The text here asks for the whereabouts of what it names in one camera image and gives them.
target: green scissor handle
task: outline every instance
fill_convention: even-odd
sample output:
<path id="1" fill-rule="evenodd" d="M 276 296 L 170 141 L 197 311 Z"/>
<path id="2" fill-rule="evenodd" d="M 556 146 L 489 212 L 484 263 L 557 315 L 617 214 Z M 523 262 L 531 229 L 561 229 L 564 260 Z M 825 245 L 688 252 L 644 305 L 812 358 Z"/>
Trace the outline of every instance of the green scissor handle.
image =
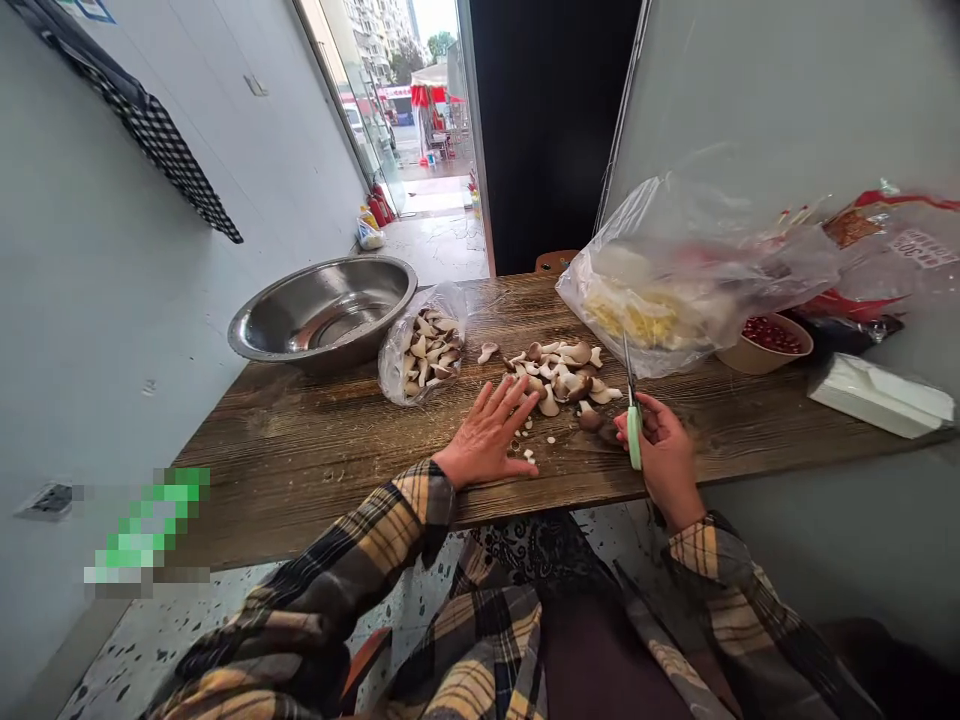
<path id="1" fill-rule="evenodd" d="M 627 409 L 627 442 L 630 445 L 630 465 L 639 471 L 640 461 L 640 411 L 636 405 Z"/>

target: yellow bottle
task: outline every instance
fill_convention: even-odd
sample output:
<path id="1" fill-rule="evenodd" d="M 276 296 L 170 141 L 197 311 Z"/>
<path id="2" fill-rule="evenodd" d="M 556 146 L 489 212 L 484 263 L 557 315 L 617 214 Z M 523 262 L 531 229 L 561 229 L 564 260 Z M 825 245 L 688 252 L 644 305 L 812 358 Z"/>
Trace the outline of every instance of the yellow bottle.
<path id="1" fill-rule="evenodd" d="M 380 226 L 377 225 L 377 219 L 373 216 L 373 213 L 370 212 L 369 205 L 360 206 L 360 219 L 363 220 L 367 225 L 372 227 L 374 230 L 380 229 Z"/>

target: gray wall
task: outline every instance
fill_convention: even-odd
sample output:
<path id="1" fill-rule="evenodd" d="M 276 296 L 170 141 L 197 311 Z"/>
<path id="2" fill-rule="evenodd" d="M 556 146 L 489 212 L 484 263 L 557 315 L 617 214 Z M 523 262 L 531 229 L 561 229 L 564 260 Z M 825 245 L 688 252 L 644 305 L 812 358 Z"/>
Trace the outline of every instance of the gray wall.
<path id="1" fill-rule="evenodd" d="M 118 25 L 84 27 L 161 98 L 247 242 L 205 225 L 0 2 L 0 716 L 87 606 L 82 566 L 117 518 L 14 509 L 53 478 L 136 487 L 168 466 L 243 367 L 233 312 L 347 254 L 363 197 L 286 3 L 109 7 Z"/>
<path id="2" fill-rule="evenodd" d="M 944 7 L 655 2 L 607 214 L 647 177 L 724 142 L 739 148 L 736 172 L 713 179 L 770 217 L 827 193 L 846 201 L 880 177 L 960 196 L 958 25 Z M 960 397 L 958 318 L 913 317 L 870 357 Z M 804 615 L 871 615 L 960 665 L 958 479 L 954 449 L 706 495 Z"/>

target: sky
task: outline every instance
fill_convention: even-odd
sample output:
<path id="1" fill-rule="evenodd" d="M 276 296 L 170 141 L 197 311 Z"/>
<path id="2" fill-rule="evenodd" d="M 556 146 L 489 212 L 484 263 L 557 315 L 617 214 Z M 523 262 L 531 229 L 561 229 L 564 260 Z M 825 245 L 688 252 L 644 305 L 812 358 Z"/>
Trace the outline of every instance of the sky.
<path id="1" fill-rule="evenodd" d="M 417 26 L 420 28 L 420 40 L 424 45 L 427 38 L 446 30 L 454 37 L 457 32 L 456 0 L 413 0 L 413 9 L 417 13 Z"/>

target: wood grain tabletop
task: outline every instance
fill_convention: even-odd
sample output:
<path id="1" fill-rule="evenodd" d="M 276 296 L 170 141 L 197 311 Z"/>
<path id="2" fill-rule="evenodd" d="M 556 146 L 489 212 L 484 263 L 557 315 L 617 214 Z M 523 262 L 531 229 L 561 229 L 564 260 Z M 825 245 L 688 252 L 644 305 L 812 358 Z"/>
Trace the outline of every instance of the wood grain tabletop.
<path id="1" fill-rule="evenodd" d="M 299 554 L 377 485 L 441 449 L 487 380 L 502 364 L 477 364 L 493 341 L 509 357 L 531 342 L 599 344 L 567 308 L 556 277 L 513 275 L 463 283 L 469 319 L 460 379 L 423 408 L 391 404 L 377 384 L 376 361 L 330 378 L 287 365 L 250 363 L 177 458 L 209 467 L 211 491 L 176 564 L 212 570 Z M 626 372 L 606 350 L 600 377 L 626 391 Z M 789 366 L 749 377 L 715 359 L 638 389 L 669 404 L 697 446 L 699 482 L 712 483 L 905 452 L 939 436 L 903 440 L 806 398 L 803 370 Z M 602 408 L 609 417 L 626 399 Z M 554 437 L 555 444 L 547 438 Z M 577 427 L 572 408 L 554 418 L 534 411 L 524 449 L 535 479 L 475 487 L 459 498 L 458 527 L 547 508 L 577 508 L 642 497 L 628 456 Z"/>

